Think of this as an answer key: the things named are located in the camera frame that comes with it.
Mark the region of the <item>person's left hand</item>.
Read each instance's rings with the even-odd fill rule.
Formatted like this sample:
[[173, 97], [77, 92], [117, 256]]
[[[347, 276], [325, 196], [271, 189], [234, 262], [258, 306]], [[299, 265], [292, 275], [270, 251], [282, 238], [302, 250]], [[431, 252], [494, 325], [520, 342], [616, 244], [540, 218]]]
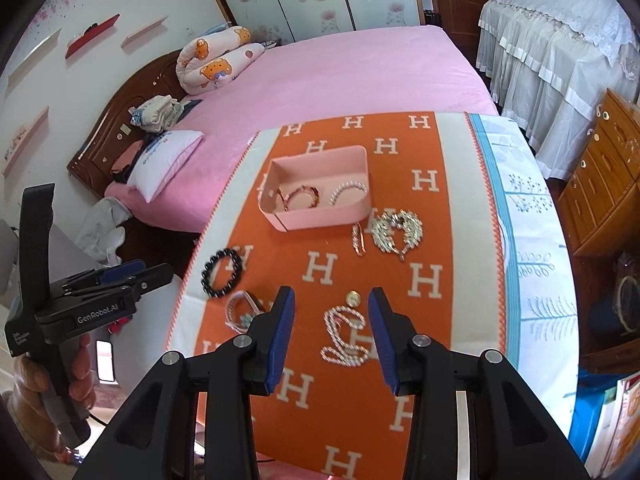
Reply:
[[[91, 410], [96, 403], [89, 346], [91, 336], [82, 335], [76, 353], [70, 381], [70, 397]], [[49, 388], [46, 371], [27, 356], [14, 360], [14, 383], [10, 393], [3, 396], [18, 430], [35, 454], [47, 462], [70, 465], [73, 453], [64, 445], [60, 432], [51, 422], [41, 400], [41, 393]]]

